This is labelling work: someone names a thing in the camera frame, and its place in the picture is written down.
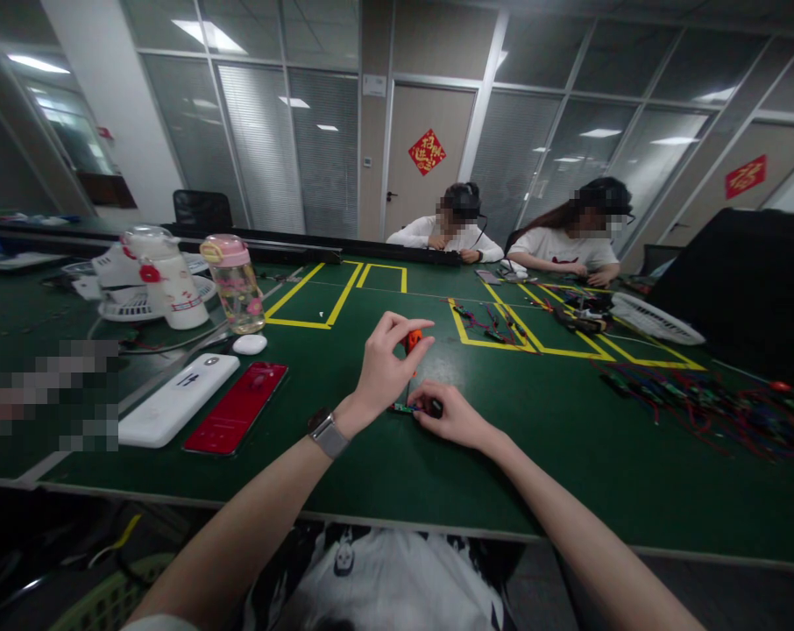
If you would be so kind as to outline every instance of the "pink water bottle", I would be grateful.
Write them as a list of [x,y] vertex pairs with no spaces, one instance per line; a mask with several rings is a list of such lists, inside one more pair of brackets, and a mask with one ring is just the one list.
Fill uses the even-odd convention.
[[210,265],[230,329],[247,335],[266,326],[263,294],[257,287],[251,256],[243,240],[236,235],[210,235],[199,252]]

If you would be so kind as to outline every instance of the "white shirt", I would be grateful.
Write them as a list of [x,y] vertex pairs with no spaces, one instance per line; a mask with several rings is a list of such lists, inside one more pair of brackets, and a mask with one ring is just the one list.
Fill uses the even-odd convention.
[[508,255],[525,252],[551,263],[580,263],[595,271],[619,263],[608,238],[570,238],[561,228],[532,228],[518,238]]
[[[430,215],[415,219],[408,226],[395,232],[386,243],[392,245],[405,245],[406,247],[429,247],[429,237],[441,234],[437,215]],[[444,247],[446,251],[476,250],[482,253],[483,263],[493,263],[501,260],[502,248],[496,245],[475,223],[468,223],[456,233]]]

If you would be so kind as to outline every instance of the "glass wall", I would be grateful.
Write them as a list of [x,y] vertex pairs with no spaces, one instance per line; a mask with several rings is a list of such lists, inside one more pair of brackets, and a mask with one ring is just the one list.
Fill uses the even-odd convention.
[[355,238],[358,2],[199,4],[124,0],[188,188],[237,226]]
[[[645,216],[765,41],[513,11],[472,172],[487,233],[504,244],[606,174],[626,182]],[[614,240],[617,253],[639,225]]]

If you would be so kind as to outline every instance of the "smartphone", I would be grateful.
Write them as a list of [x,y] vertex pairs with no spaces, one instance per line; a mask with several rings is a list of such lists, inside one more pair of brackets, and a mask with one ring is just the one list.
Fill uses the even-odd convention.
[[254,362],[184,443],[185,451],[232,456],[289,367]]
[[476,270],[476,274],[486,282],[488,285],[501,285],[502,281],[499,280],[496,276],[493,275],[493,272],[488,272],[487,270]]

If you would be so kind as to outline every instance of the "white bottle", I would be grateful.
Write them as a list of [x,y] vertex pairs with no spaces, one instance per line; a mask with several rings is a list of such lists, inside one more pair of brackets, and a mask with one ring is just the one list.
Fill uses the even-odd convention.
[[163,315],[173,329],[194,329],[209,315],[178,243],[169,230],[152,225],[134,226],[121,239],[129,256],[140,264],[140,278],[149,292],[155,313]]

